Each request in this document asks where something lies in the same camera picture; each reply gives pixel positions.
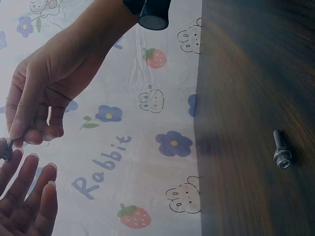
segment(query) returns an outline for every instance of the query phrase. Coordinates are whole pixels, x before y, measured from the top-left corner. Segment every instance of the wrist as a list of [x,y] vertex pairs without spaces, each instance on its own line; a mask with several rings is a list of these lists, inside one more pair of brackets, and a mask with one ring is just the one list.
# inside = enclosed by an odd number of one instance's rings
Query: wrist
[[94,0],[72,24],[74,32],[95,48],[110,49],[137,23],[123,0]]

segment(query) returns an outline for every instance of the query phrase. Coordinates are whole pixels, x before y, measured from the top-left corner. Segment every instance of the strawberry print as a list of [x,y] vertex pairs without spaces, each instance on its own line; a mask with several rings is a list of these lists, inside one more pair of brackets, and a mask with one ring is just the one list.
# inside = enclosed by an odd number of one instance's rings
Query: strawberry print
[[151,223],[151,217],[142,208],[136,206],[125,206],[120,204],[122,208],[118,212],[120,221],[129,228],[142,229]]
[[162,52],[160,49],[144,48],[143,50],[144,50],[143,59],[146,61],[149,67],[153,69],[158,69],[166,64],[166,56],[164,52]]

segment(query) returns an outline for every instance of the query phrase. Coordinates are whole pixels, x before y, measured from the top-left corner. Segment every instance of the wooden surface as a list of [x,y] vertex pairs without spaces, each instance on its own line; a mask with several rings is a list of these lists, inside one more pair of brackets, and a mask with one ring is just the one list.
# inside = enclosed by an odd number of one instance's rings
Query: wooden surface
[[[204,236],[315,236],[315,2],[204,0],[195,134]],[[273,130],[294,163],[273,162]]]

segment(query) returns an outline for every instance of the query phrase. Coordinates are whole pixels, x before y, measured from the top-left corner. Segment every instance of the screw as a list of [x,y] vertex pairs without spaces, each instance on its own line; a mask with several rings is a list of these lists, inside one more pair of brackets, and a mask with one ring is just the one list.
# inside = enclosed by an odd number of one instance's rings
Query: screw
[[5,154],[2,157],[5,161],[10,161],[12,158],[12,153],[13,153],[12,146],[13,146],[13,140],[9,139]]
[[284,146],[284,141],[279,130],[274,131],[274,139],[277,147],[274,154],[274,162],[276,162],[279,169],[286,169],[291,165],[292,154]]

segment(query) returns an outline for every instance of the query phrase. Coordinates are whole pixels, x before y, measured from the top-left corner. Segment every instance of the black watch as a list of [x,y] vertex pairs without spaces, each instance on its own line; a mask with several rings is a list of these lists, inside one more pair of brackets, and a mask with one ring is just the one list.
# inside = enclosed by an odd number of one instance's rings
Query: black watch
[[138,23],[149,30],[168,27],[168,10],[171,0],[123,0],[133,15],[139,15]]

